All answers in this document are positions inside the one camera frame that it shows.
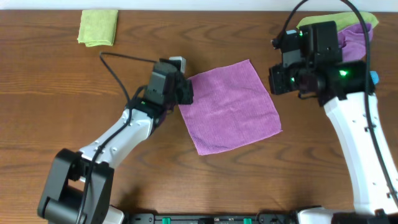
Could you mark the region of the purple microfiber cloth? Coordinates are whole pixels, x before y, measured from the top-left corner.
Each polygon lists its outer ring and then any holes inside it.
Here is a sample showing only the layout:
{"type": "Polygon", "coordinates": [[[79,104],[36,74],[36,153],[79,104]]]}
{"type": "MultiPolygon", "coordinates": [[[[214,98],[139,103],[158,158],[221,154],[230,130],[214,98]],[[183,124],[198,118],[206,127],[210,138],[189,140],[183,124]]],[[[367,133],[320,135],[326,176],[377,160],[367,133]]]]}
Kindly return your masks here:
{"type": "Polygon", "coordinates": [[[279,134],[279,114],[250,60],[191,77],[193,103],[179,107],[201,156],[279,134]]]}

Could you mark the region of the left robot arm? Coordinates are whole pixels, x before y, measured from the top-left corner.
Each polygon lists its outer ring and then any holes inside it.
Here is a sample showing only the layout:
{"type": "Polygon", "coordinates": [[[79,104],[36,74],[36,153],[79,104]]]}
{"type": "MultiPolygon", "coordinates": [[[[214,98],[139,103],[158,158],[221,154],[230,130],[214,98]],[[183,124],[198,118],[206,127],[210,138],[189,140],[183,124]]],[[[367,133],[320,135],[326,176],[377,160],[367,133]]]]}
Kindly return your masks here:
{"type": "Polygon", "coordinates": [[[192,82],[182,72],[152,72],[149,84],[137,89],[104,134],[77,152],[57,153],[38,216],[49,223],[124,223],[126,214],[110,204],[115,169],[161,125],[168,111],[192,102],[192,82]]]}

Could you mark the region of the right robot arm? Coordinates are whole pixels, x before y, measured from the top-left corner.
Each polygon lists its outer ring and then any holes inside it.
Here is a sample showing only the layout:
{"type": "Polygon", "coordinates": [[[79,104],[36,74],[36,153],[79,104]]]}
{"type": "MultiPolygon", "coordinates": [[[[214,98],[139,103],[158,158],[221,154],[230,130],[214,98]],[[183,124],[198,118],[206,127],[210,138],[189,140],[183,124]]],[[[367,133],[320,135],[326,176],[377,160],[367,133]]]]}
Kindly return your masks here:
{"type": "Polygon", "coordinates": [[[352,211],[304,208],[297,223],[396,223],[397,169],[365,62],[343,61],[333,21],[283,30],[272,44],[282,54],[269,70],[272,94],[297,91],[318,100],[337,133],[354,195],[352,211]]]}

